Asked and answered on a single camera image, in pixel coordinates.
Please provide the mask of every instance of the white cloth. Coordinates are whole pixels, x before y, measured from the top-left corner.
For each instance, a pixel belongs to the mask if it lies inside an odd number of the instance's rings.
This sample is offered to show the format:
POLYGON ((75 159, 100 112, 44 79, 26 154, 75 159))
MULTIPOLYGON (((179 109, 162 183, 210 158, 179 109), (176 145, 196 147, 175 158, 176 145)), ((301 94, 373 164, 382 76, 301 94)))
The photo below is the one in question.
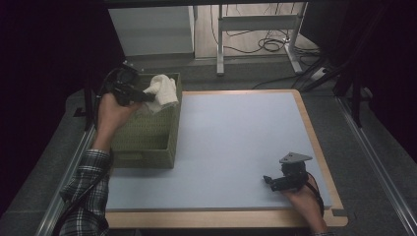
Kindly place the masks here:
POLYGON ((178 104, 175 80, 169 79, 165 75, 154 76, 150 80, 149 88, 145 89, 144 92, 155 94, 155 101, 146 102, 147 108, 151 114, 155 114, 162 109, 178 104))

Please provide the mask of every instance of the wooden border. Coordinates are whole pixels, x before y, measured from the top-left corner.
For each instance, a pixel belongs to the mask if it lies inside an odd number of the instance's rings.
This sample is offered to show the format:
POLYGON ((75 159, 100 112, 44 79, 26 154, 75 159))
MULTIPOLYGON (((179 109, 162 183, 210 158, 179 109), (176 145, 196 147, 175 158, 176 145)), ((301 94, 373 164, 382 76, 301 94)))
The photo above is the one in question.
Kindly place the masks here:
MULTIPOLYGON (((335 216, 333 214, 334 209, 343 210, 343 205, 334 186, 334 182, 328 170, 328 165, 298 90, 205 90, 183 91, 183 95, 252 94, 271 92, 291 92, 294 95, 332 201, 332 207, 325 210, 325 221, 330 227, 345 226, 347 224, 347 216, 335 216)), ((267 228, 307 226, 307 223, 301 215, 293 209, 107 212, 106 218, 110 228, 267 228)))

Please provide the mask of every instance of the metal bar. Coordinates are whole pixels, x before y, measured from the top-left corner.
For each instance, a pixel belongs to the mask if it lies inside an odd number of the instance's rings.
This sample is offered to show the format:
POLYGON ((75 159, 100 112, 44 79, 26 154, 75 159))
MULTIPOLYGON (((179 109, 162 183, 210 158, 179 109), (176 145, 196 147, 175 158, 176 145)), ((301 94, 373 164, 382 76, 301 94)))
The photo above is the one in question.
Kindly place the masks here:
POLYGON ((400 221, 402 222, 402 225, 404 226, 408 235, 417 235, 417 220, 412 209, 406 202, 405 198, 402 197, 401 193, 395 187, 395 184, 389 177, 386 169, 384 168, 384 165, 381 163, 378 154, 375 152, 363 129, 359 128, 350 116, 350 108, 347 102, 342 101, 339 97, 337 97, 336 100, 342 108, 350 129, 361 145, 362 150, 365 152, 371 167, 373 168, 378 180, 386 192, 386 195, 393 208, 395 209, 400 221))
POLYGON ((56 221, 61 213, 64 206, 64 202, 61 200, 59 191, 70 181, 71 177, 77 170, 77 166, 83 156, 83 153, 89 147, 92 137, 95 133, 94 126, 90 126, 89 130, 84 132, 84 135, 71 159, 70 164, 52 197, 51 203, 40 221, 39 227, 36 230, 35 236, 47 236, 52 234, 52 230, 55 226, 56 221))
POLYGON ((217 43, 217 75, 224 75, 223 55, 223 6, 218 6, 218 43, 217 43))
POLYGON ((238 30, 294 30, 297 15, 223 17, 223 31, 238 30))
POLYGON ((300 63, 298 62, 297 56, 294 52, 295 41, 297 40, 298 32, 300 32, 301 23, 303 22, 304 12, 306 11, 307 3, 304 2, 300 11, 295 18, 294 30, 289 38, 289 43, 284 45, 285 51, 288 55, 289 61, 291 62, 292 68, 294 69, 295 75, 303 73, 300 63))

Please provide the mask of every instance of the hand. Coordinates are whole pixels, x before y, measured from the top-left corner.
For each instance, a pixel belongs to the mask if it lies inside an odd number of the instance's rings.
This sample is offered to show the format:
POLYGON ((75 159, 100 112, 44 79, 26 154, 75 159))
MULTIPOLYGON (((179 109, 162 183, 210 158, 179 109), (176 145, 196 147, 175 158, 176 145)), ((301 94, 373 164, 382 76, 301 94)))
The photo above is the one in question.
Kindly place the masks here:
POLYGON ((116 131, 125 125, 129 117, 141 106, 139 102, 121 106, 112 93, 106 93, 98 107, 97 134, 91 148, 110 152, 111 141, 116 131))
MULTIPOLYGON (((308 182, 317 189, 317 184, 310 174, 308 182)), ((322 218, 316 196, 307 186, 303 186, 299 191, 281 191, 281 194, 285 196, 293 207, 306 219, 313 233, 328 232, 328 226, 322 218)))

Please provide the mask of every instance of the wrist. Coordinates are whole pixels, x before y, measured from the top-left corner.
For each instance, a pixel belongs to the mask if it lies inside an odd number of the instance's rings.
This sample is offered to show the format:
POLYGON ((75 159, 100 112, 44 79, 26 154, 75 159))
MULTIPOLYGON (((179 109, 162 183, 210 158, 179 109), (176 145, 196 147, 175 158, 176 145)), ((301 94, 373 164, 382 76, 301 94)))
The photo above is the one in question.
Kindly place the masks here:
POLYGON ((94 141, 92 142, 92 149, 99 149, 105 152, 110 152, 111 142, 113 141, 113 132, 97 131, 94 141))

